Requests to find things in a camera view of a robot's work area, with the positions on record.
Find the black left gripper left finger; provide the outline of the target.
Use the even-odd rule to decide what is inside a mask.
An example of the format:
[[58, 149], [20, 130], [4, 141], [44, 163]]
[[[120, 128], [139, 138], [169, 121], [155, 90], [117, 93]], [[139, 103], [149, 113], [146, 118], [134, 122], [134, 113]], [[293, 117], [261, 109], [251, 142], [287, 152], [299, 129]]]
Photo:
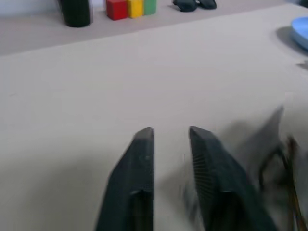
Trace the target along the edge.
[[115, 165], [94, 231], [154, 231], [154, 129], [138, 131]]

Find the black sunglasses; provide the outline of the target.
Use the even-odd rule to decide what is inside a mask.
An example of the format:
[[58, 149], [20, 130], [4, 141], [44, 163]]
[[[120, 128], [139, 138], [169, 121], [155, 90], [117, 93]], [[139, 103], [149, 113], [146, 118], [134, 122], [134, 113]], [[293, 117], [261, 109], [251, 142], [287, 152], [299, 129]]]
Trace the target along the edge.
[[217, 8], [215, 0], [173, 0], [173, 4], [185, 13], [195, 11], [198, 6], [206, 10]]

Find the yellow wooden block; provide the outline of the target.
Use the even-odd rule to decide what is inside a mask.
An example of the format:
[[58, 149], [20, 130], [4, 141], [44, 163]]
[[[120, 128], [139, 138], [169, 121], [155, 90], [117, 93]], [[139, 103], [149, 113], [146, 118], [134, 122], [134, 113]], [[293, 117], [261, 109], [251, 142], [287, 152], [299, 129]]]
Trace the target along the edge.
[[127, 0], [129, 18], [138, 18], [144, 14], [144, 0]]

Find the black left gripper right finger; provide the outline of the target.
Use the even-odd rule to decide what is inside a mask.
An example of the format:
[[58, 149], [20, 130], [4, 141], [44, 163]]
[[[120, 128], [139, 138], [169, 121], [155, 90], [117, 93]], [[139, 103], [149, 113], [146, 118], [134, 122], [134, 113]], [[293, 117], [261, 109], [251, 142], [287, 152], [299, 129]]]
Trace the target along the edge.
[[205, 231], [278, 231], [245, 170], [210, 131], [189, 128]]

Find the red wooden block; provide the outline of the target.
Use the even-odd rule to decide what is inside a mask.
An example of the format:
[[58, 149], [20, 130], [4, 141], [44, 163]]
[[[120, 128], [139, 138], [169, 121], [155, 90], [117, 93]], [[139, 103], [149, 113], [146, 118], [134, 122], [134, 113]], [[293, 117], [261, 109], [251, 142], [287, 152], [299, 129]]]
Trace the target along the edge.
[[105, 0], [106, 15], [116, 21], [128, 17], [127, 0]]

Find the blue plastic plate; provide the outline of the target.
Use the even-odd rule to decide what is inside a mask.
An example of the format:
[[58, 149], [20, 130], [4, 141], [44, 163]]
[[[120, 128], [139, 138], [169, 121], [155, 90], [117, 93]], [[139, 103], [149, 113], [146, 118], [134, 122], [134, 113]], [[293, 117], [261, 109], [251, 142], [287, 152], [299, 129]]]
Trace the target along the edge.
[[291, 22], [292, 39], [308, 51], [308, 17], [299, 17]]

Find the green wooden block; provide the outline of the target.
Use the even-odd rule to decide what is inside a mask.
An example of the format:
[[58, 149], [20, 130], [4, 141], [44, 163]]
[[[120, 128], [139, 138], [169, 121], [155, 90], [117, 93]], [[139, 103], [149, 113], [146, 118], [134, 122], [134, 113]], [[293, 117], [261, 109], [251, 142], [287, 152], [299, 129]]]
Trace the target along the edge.
[[144, 0], [144, 15], [156, 13], [157, 0]]

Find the black cylindrical cup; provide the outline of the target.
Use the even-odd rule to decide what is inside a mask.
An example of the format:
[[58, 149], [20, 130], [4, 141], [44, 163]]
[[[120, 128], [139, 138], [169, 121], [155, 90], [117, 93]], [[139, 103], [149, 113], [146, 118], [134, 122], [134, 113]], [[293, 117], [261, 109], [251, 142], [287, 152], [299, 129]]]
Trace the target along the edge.
[[90, 0], [57, 0], [57, 3], [68, 27], [81, 28], [92, 23]]

